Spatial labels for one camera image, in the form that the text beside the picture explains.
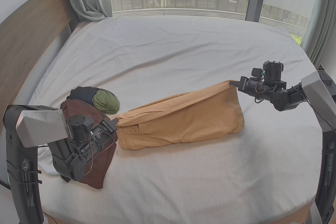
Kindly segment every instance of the bed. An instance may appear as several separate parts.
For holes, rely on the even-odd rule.
[[[59,107],[71,89],[95,86],[115,93],[122,113],[249,76],[266,60],[283,62],[288,86],[315,70],[287,31],[272,25],[193,16],[84,22],[30,104]],[[301,104],[278,112],[268,102],[238,96],[244,130],[202,142],[119,150],[101,190],[66,183],[45,168],[44,212],[73,224],[270,223],[302,208],[307,213],[321,161],[321,130],[313,111]],[[42,166],[48,165],[45,155]]]

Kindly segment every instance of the maroon garment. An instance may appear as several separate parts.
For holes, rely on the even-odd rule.
[[[96,123],[101,123],[101,121],[107,116],[103,114],[101,111],[96,109],[94,106],[87,104],[82,100],[71,100],[67,99],[61,104],[61,109],[63,110],[63,114],[65,119],[74,115],[84,115],[86,117],[91,117]],[[113,135],[114,142],[117,141],[117,134]],[[104,149],[113,143],[113,139],[109,138],[106,142]],[[112,161],[112,157],[114,154],[114,150],[116,148],[116,144],[103,151],[99,155],[96,155],[93,158],[93,165],[91,171],[84,176],[84,178],[80,181],[81,183],[88,184],[89,186],[100,189],[103,188],[104,178],[107,172],[107,169],[110,166]],[[91,164],[87,164],[85,167],[85,172],[90,170]]]

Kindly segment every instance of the rolled green cloth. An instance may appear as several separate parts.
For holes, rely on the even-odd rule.
[[[106,114],[115,114],[119,110],[118,98],[109,91],[98,90],[92,99],[95,108]]]

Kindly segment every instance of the wooden bed frame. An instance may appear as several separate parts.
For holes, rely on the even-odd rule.
[[[35,63],[75,16],[69,0],[28,0],[0,24],[1,119]],[[272,224],[303,223],[309,207],[308,204]],[[335,215],[330,224],[336,224]],[[54,217],[48,219],[49,223],[66,224]]]

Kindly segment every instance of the robotic arm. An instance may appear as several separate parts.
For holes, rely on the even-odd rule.
[[[48,144],[57,172],[79,181],[85,166],[103,150],[116,131],[118,119],[96,124],[91,117],[75,115],[66,121],[61,109],[48,106],[8,105],[6,128],[7,171],[20,224],[48,224],[42,213],[37,148]]]
[[[281,62],[267,61],[263,69],[253,68],[252,77],[242,76],[230,84],[253,96],[256,103],[269,101],[278,111],[295,109],[303,102],[311,106],[323,131],[322,160],[317,193],[305,224],[325,224],[334,212],[336,195],[336,85],[325,71],[315,71],[286,89],[287,83],[281,80],[283,69]]]

